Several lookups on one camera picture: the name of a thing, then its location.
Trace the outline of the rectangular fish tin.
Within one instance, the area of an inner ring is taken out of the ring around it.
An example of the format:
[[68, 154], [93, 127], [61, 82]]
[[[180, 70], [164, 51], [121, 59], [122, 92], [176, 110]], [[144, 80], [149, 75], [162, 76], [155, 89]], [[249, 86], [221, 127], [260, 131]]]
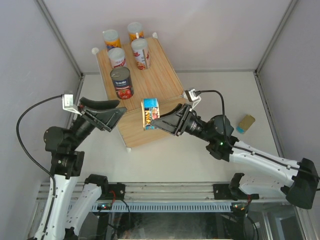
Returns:
[[144, 98], [141, 102], [143, 129], [155, 130], [152, 121], [160, 118], [159, 102], [157, 98]]

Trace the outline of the dark tomato tin can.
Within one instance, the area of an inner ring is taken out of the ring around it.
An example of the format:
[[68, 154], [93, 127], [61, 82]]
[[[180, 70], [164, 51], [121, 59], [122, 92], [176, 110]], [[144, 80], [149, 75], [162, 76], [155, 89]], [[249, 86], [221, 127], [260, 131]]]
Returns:
[[130, 99], [134, 95], [134, 88], [130, 70], [120, 66], [110, 72], [110, 77], [117, 97], [121, 100]]

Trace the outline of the pink red porridge can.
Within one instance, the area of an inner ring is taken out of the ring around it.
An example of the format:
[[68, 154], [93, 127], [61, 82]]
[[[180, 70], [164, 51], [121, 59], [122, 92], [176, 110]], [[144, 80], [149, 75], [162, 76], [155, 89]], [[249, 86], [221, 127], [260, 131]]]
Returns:
[[107, 53], [107, 56], [113, 69], [127, 66], [125, 51], [122, 48], [115, 47], [110, 49]]

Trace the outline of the pink porridge can clear lid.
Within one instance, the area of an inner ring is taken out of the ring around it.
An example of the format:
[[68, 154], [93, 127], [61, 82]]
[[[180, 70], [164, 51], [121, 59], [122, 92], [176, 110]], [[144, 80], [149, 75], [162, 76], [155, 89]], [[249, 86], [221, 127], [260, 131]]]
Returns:
[[148, 42], [144, 38], [137, 38], [131, 42], [131, 49], [139, 70], [147, 70], [151, 66]]

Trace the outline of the yellow porridge can with spoon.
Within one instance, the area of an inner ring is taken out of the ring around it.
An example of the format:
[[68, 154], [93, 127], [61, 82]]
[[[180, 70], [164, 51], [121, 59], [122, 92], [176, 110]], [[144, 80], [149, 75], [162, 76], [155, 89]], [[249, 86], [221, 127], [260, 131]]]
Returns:
[[143, 25], [140, 22], [131, 22], [130, 24], [128, 24], [127, 31], [130, 42], [133, 42], [136, 39], [145, 38]]

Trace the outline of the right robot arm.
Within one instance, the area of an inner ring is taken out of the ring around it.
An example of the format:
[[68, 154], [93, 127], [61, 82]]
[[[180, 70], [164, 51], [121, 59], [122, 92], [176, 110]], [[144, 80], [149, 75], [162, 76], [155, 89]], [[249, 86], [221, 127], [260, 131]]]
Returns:
[[299, 208], [313, 206], [320, 177], [313, 161], [277, 157], [260, 151], [232, 135], [234, 128], [225, 115], [216, 115], [205, 122], [189, 104], [177, 107], [151, 121], [151, 124], [174, 136], [188, 133], [208, 142], [206, 150], [217, 160], [246, 164], [270, 176], [279, 183], [277, 190]]

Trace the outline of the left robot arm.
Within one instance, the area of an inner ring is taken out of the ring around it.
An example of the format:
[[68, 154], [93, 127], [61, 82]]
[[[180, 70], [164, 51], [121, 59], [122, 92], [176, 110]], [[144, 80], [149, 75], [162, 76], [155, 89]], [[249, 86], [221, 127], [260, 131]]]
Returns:
[[109, 196], [108, 178], [90, 174], [73, 207], [69, 207], [74, 188], [81, 175], [85, 153], [78, 151], [80, 144], [93, 130], [111, 132], [126, 107], [119, 107], [119, 100], [95, 101], [82, 97], [78, 106], [62, 100], [64, 110], [76, 113], [69, 128], [52, 126], [43, 140], [45, 150], [51, 154], [50, 186], [41, 222], [33, 239], [76, 240], [81, 227], [97, 200]]

